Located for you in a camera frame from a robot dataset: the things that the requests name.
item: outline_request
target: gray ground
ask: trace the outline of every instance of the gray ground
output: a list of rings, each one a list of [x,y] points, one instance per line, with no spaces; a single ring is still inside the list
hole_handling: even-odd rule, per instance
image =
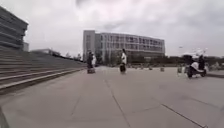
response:
[[[189,80],[172,68],[81,71],[0,103],[11,128],[224,127],[224,79]]]

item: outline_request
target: sky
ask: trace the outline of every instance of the sky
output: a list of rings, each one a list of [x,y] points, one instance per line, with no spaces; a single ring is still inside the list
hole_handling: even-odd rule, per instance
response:
[[[222,0],[0,0],[29,23],[30,49],[82,53],[83,30],[165,40],[167,55],[207,48],[224,56]]]

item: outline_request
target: white building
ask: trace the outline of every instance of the white building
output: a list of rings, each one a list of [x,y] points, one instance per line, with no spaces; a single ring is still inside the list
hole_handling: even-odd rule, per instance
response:
[[[165,41],[162,39],[120,33],[96,33],[94,30],[85,30],[83,33],[84,60],[89,51],[105,61],[107,57],[110,59],[112,56],[119,56],[123,48],[129,59],[136,55],[146,58],[165,55]]]

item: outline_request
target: distant building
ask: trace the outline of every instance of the distant building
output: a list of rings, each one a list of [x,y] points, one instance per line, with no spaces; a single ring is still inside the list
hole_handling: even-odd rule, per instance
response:
[[[120,33],[96,33],[94,30],[85,30],[83,33],[83,60],[86,60],[88,52],[91,51],[105,61],[120,56],[122,48],[127,51],[128,58],[165,55],[165,41],[162,39]]]
[[[28,45],[23,41],[27,26],[26,22],[0,6],[0,45],[27,50]]]

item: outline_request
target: stair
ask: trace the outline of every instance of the stair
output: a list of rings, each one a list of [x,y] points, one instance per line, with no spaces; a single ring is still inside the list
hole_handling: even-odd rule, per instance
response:
[[[80,71],[85,63],[0,45],[0,95]]]

